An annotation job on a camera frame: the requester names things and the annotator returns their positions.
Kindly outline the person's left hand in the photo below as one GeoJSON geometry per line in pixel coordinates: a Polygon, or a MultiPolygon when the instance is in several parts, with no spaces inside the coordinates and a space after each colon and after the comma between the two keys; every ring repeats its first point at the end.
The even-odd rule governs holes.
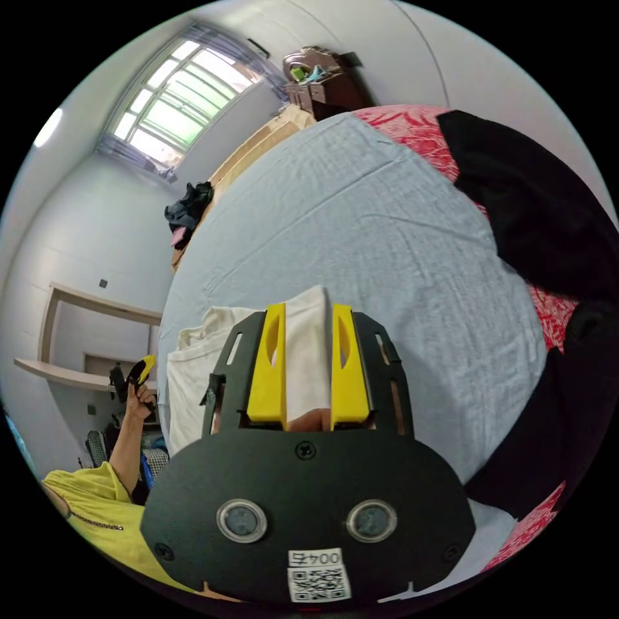
{"type": "Polygon", "coordinates": [[[144,422],[155,410],[156,397],[146,384],[129,383],[125,416],[144,422]]]}

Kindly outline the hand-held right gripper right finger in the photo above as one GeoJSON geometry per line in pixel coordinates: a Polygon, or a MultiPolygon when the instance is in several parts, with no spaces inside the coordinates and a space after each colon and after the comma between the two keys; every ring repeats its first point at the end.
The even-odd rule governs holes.
{"type": "Polygon", "coordinates": [[[368,395],[350,306],[332,305],[331,419],[366,420],[368,395]]]}

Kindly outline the person's right hand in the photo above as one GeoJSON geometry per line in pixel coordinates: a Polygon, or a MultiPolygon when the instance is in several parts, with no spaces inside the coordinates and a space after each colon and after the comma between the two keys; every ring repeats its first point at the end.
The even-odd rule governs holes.
{"type": "Polygon", "coordinates": [[[328,432],[331,429],[331,410],[327,408],[312,409],[288,422],[286,427],[286,431],[292,433],[328,432]]]}

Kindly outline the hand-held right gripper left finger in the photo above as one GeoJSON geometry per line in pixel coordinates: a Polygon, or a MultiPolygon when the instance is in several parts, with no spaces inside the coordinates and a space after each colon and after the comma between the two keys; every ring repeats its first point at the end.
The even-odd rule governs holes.
{"type": "Polygon", "coordinates": [[[253,369],[250,420],[286,420],[286,305],[266,308],[253,369]]]}

